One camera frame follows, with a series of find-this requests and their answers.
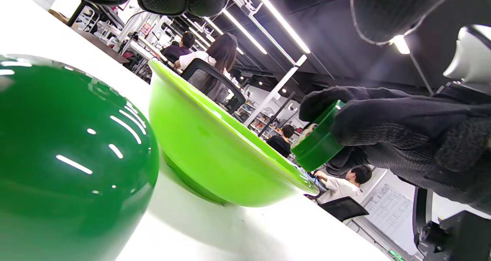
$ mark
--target woman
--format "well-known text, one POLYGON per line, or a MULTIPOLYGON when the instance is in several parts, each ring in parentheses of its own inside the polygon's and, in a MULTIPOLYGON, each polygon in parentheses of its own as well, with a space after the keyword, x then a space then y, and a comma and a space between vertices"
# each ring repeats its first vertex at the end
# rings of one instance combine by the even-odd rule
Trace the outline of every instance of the woman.
MULTIPOLYGON (((218 71, 223 72, 230 79, 228 72, 234 65, 236 55, 237 38, 230 33, 225 33, 219 36, 207 51, 196 51, 189 55, 182 55, 175 65, 177 68, 184 70, 195 58, 200 58, 218 71)), ((189 78, 189 83, 202 93, 205 93, 211 100, 223 102, 228 94, 226 86, 213 76, 201 74, 200 72, 203 73, 202 71, 194 73, 189 78)))

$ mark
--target long dark hair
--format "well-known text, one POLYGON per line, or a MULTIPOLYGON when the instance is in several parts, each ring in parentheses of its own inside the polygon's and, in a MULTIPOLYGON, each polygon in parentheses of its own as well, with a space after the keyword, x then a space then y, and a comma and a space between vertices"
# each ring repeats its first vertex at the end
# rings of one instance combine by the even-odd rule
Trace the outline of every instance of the long dark hair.
MULTIPOLYGON (((225 33, 219 36, 206 50, 206 53, 216 60, 214 67, 220 73, 223 73, 223 69, 227 71, 232 69, 237 56, 237 46, 237 38, 231 33, 225 33)), ((216 78, 208 75, 204 81, 202 92, 204 94, 209 93, 216 82, 216 78)))

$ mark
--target black ceiling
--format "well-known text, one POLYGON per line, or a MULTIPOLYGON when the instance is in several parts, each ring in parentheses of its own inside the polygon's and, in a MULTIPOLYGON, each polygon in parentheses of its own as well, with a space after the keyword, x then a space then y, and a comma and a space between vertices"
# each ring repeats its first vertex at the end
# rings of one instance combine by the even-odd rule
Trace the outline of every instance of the black ceiling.
MULTIPOLYGON (((296 91, 295 100, 300 101, 310 91, 335 85, 385 86, 412 94, 428 93, 409 55, 400 54, 395 46, 376 46, 358 37, 351 19, 349 0, 270 1, 312 51, 307 55, 307 62, 286 84, 287 93, 283 93, 284 96, 296 91)), ((255 6, 260 3, 259 0, 252 2, 255 6)), ((263 82, 259 87, 266 90, 273 88, 277 80, 292 67, 291 63, 237 6, 232 2, 229 6, 228 11, 269 54, 261 53, 230 21, 218 16, 214 18, 214 23, 223 31, 235 34, 239 46, 246 52, 247 57, 238 55, 240 63, 237 68, 241 71, 253 68, 266 72, 255 74, 249 81, 254 86, 259 86, 259 81, 263 82)), ((294 60, 300 58, 300 48, 266 7, 262 7, 254 17, 294 60)), ((447 82, 442 72, 455 52, 459 29, 471 23, 491 25, 491 0, 447 0, 426 18, 416 33, 406 37, 412 54, 433 89, 447 82)))

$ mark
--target gloved hand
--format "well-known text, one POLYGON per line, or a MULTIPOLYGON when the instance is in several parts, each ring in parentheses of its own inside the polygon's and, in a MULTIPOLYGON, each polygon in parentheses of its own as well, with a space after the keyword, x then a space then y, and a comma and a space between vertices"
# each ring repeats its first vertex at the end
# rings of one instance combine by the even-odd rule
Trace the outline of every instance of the gloved hand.
POLYGON ((491 197, 491 188, 475 187, 491 184, 491 105, 385 88, 332 87, 304 98, 300 120, 313 121, 336 100, 347 104, 331 133, 346 147, 328 162, 329 173, 369 164, 388 168, 417 186, 491 212, 491 198, 482 198, 491 197))

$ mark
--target lime green bowl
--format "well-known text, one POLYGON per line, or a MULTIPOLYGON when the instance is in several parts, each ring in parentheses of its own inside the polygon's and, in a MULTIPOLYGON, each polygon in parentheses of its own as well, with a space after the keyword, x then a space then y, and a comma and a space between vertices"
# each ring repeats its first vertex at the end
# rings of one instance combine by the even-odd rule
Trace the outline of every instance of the lime green bowl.
POLYGON ((165 65, 153 71, 150 123, 165 161, 200 196, 259 207, 319 191, 248 128, 165 65))
POLYGON ((344 106, 336 101, 312 123, 318 124, 312 133, 292 148, 296 161, 307 172, 311 172, 336 156, 344 146, 339 144, 330 133, 336 112, 344 106))

